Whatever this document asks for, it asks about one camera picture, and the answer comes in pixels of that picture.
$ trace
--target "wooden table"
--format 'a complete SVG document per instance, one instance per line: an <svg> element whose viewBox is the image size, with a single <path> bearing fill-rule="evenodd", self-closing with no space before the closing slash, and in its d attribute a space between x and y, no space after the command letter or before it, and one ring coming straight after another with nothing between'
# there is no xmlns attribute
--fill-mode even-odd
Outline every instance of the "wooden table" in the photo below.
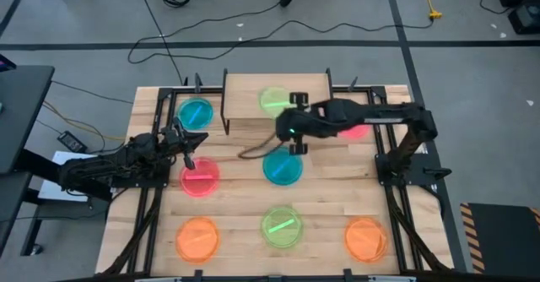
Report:
<svg viewBox="0 0 540 282"><path fill-rule="evenodd" d="M138 89L127 136L151 131L158 89ZM388 85L386 92L389 103L410 101L405 85ZM181 95L176 104L192 96ZM211 157L218 162L221 174L219 188L208 197L192 198L179 187L182 161L173 166L170 185L164 191L161 203L153 276L193 276L195 269L202 269L204 275L218 276L343 274L344 268L351 268L353 274L398 273L386 197L377 181L372 131L354 142L344 138L306 138L310 151L302 156L302 177L290 187L278 187L265 179L262 160L240 160L236 157L243 149L267 138L273 132L273 120L235 121L231 123L227 136L218 116L221 95L198 97L211 102L214 118L206 129L209 138L197 149L195 157ZM334 97L367 103L364 94L334 93ZM395 130L399 142L407 129L395 126ZM452 267L437 200L419 187L409 187L408 196L417 232L439 260ZM96 272L110 266L131 237L138 197L139 189L130 189L111 205ZM293 207L304 222L302 239L290 249L270 247L260 232L262 216L271 207L279 205ZM202 265L182 261L175 250L178 228L194 216L211 218L221 235L218 251ZM379 220L388 232L388 250L378 263L356 262L346 251L344 228L356 216ZM403 231L402 235L408 267L411 268L413 262L408 240ZM139 256L143 255L145 245L143 239ZM138 269L142 268L142 262L143 258L139 257Z"/></svg>

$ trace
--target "blue petri dish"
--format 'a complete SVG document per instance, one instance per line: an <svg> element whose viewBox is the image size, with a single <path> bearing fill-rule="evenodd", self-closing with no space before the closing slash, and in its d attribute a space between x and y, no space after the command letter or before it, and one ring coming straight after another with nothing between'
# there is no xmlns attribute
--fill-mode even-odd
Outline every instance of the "blue petri dish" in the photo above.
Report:
<svg viewBox="0 0 540 282"><path fill-rule="evenodd" d="M182 101L178 109L178 118L187 130L199 130L208 126L212 117L212 105L208 100L202 98Z"/></svg>
<svg viewBox="0 0 540 282"><path fill-rule="evenodd" d="M264 176L279 186L288 186L300 179L303 165L298 155L290 155L289 149L281 147L262 161Z"/></svg>

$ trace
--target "black table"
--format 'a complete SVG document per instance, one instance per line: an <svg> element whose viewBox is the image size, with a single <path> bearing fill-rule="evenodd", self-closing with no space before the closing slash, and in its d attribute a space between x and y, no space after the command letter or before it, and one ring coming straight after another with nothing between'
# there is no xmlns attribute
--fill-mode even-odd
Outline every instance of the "black table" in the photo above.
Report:
<svg viewBox="0 0 540 282"><path fill-rule="evenodd" d="M8 241L23 201L37 201L37 191L28 188L32 174L10 173L34 126L51 85L53 67L19 66L0 73L0 256Z"/></svg>

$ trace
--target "concrete floor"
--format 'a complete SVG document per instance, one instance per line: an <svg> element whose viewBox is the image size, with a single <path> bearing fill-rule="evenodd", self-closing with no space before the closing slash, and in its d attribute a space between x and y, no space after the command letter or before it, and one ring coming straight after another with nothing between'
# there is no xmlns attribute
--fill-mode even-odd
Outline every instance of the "concrete floor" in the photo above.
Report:
<svg viewBox="0 0 540 282"><path fill-rule="evenodd" d="M278 0L192 0L179 9L168 8L160 0L148 1L167 34L201 19L257 11ZM0 0L0 19L12 2ZM433 2L444 14L443 18L428 30L405 30L409 41L538 39L538 35L514 34L504 15L483 11L478 0ZM486 0L486 4L501 8L497 0ZM425 0L397 0L397 5L404 24L428 23ZM226 48L219 42L210 42L266 35L289 19L300 19L320 29L341 22L368 28L393 24L388 0L294 0L288 8L203 24L171 37L171 41L195 42L189 48L172 51L212 56ZM21 0L8 26L3 32L0 30L0 51L18 64L54 66L57 81L129 100L137 86L179 83L166 57L137 65L126 60L127 43L156 34L143 0ZM341 28L323 35L292 25L280 30L271 40L326 40L333 43L330 46L306 46L305 43L304 46L245 47L215 61L178 58L176 62L183 76L192 78L197 72L205 84L220 84L223 68L239 73L309 73L330 68L336 84L348 84L356 76L359 77L358 84L410 83L410 62L403 59L393 28L370 33ZM351 46L347 42L339 44L339 41L373 43ZM121 49L113 50L106 46L108 43L117 43ZM98 45L81 47L78 44ZM28 45L34 48L49 46L49 50L21 51ZM71 50L62 50L62 45ZM134 58L162 51L140 50L135 52ZM446 178L446 185L458 222L462 250L467 252L458 217L459 203L540 207L540 182L537 181L540 165L535 152L540 149L536 135L540 126L537 109L540 106L540 83L537 81L540 48L497 47L497 44L441 47L435 44L411 47L410 52L425 104L433 111L440 131L435 142L441 162L454 171ZM58 85L51 87L47 100L67 116L89 122L103 133L123 136L126 132L130 106L96 99ZM529 106L527 100L533 100L535 104ZM75 133L91 149L100 148L98 138L69 127L48 111L42 111L39 118L61 131ZM27 148L50 158L55 150L63 150L56 136L50 129L36 124ZM107 143L108 147L115 146L115 142ZM39 181L36 180L34 185L39 186ZM24 205L19 216L31 215L33 209L31 205ZM90 276L94 272L103 221L47 221L38 236L38 242L46 250L39 256L22 258L19 249L28 224L21 220L13 228L0 259L0 280L70 279ZM464 258L470 270L467 253Z"/></svg>

